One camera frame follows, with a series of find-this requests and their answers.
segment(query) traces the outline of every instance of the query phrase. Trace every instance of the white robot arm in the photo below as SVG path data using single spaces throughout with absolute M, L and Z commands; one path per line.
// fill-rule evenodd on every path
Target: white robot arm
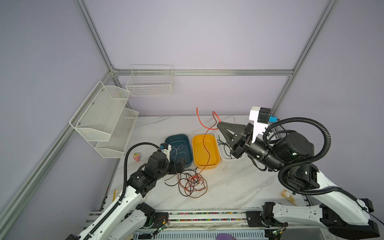
M 268 108 L 253 107 L 250 120 L 254 121 L 254 125 L 218 123 L 218 129 L 231 147 L 230 153 L 236 158 L 246 153 L 256 166 L 257 161 L 265 165 L 268 171 L 278 172 L 280 183 L 294 194 L 312 195 L 323 204 L 299 207 L 266 202 L 262 212 L 247 218 L 248 225 L 270 227 L 294 222 L 327 228 L 334 235 L 345 239 L 379 237 L 377 224 L 370 219 L 369 213 L 373 212 L 372 202 L 368 199 L 357 199 L 338 187 L 312 164 L 321 159 L 330 147 L 328 130 L 319 122 L 308 118 L 289 118 L 268 125 L 270 111 Z M 324 146 L 320 153 L 314 155 L 313 144 L 293 130 L 276 132 L 267 139 L 273 128 L 288 122 L 305 122 L 316 126 L 324 136 Z M 272 140 L 278 133 L 287 135 Z M 257 134 L 263 134 L 263 139 L 256 138 Z M 134 147 L 143 144 L 157 147 L 151 143 L 139 143 L 128 150 L 124 162 L 124 191 L 119 198 L 91 226 L 77 236 L 70 235 L 66 240 L 123 240 L 143 227 L 148 218 L 153 218 L 153 208 L 145 203 L 137 204 L 155 187 L 158 179 L 168 173 L 183 172 L 185 163 L 181 159 L 169 161 L 171 147 L 161 144 L 157 147 L 157 152 L 149 158 L 145 169 L 141 170 L 143 165 L 127 180 L 128 155 Z M 136 209 L 124 219 L 133 208 Z M 271 237 L 279 236 L 281 232 L 275 230 Z
M 281 121 L 270 116 L 271 109 L 253 107 L 250 120 L 254 125 L 239 125 L 221 122 L 217 125 L 224 135 L 230 153 L 239 158 L 246 153 L 257 166 L 256 161 L 278 173 L 280 183 L 294 193 L 312 195 L 323 204 L 311 207 L 293 207 L 266 202 L 261 220 L 264 225 L 295 222 L 327 228 L 336 236 L 346 239 L 379 237 L 377 224 L 370 220 L 373 211 L 368 199 L 357 199 L 352 194 L 332 183 L 312 163 L 328 152 L 331 137 L 319 122 L 308 118 L 289 118 Z M 268 126 L 270 119 L 275 123 Z M 272 129 L 289 122 L 304 122 L 317 127 L 324 137 L 322 150 L 315 155 L 314 146 L 303 135 L 293 130 L 274 133 Z M 286 133 L 281 139 L 272 140 L 278 133 Z

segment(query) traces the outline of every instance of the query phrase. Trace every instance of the yellow plastic tray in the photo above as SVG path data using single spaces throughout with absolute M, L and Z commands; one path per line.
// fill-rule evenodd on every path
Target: yellow plastic tray
M 218 152 L 216 139 L 210 134 L 207 134 L 204 138 L 205 147 L 211 155 L 207 164 L 209 155 L 203 146 L 203 137 L 204 134 L 201 134 L 192 138 L 193 161 L 199 169 L 203 169 L 205 165 L 207 165 L 205 169 L 212 169 L 220 163 L 220 154 Z

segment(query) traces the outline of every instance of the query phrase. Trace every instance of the metal grate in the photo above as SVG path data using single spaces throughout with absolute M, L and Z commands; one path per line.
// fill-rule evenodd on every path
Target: metal grate
M 139 234 L 147 232 L 135 232 L 133 239 L 138 240 Z M 226 233 L 233 236 L 237 240 L 257 240 L 257 239 L 268 239 L 266 238 L 264 230 L 216 230 L 216 231 L 204 231 L 204 230 L 193 230 L 193 231 L 162 231 L 157 234 L 154 239 L 164 240 L 195 240 L 195 239 L 207 239 L 215 240 L 218 234 Z
M 126 88 L 133 97 L 171 96 L 174 85 L 172 65 L 131 65 Z

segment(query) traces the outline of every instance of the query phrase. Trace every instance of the white wire basket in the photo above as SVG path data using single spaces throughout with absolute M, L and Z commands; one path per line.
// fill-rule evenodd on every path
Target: white wire basket
M 133 97 L 171 96 L 174 75 L 172 65 L 131 65 L 126 84 Z
M 105 86 L 100 89 L 80 116 L 81 107 L 70 120 L 70 125 L 95 148 L 103 158 L 121 158 L 127 148 L 138 112 L 126 108 L 129 91 Z
M 103 158 L 121 158 L 128 146 L 138 112 L 124 108 L 108 142 L 98 142 L 96 151 Z

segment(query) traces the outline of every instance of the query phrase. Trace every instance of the marble table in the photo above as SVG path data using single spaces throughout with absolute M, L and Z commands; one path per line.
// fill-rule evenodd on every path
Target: marble table
M 248 117 L 220 116 L 220 119 L 223 122 L 247 124 Z M 214 123 L 212 116 L 201 116 L 200 119 L 206 126 L 212 126 Z M 181 133 L 186 134 L 191 141 L 195 135 L 204 134 L 205 131 L 196 116 L 138 117 L 127 149 L 139 142 L 159 145 L 166 137 Z M 215 131 L 210 130 L 208 134 L 214 135 Z M 152 146 L 139 146 L 130 153 L 127 165 L 128 178 L 147 162 L 154 151 L 156 149 Z M 140 162 L 133 159 L 135 152 L 140 153 Z M 120 160 L 104 207 L 109 206 L 114 194 L 117 197 L 122 189 L 123 168 L 124 158 Z M 277 173 L 258 170 L 247 157 L 242 160 L 221 161 L 216 168 L 204 170 L 202 175 L 207 180 L 208 192 L 200 198 L 182 196 L 177 186 L 165 185 L 164 179 L 167 179 L 165 177 L 157 181 L 156 187 L 144 197 L 143 201 L 156 210 L 244 209 L 261 207 L 264 202 L 292 205 L 280 195 L 284 187 L 279 183 Z M 175 184 L 176 177 L 167 183 Z M 306 205 L 301 195 L 295 195 L 294 198 L 297 205 Z

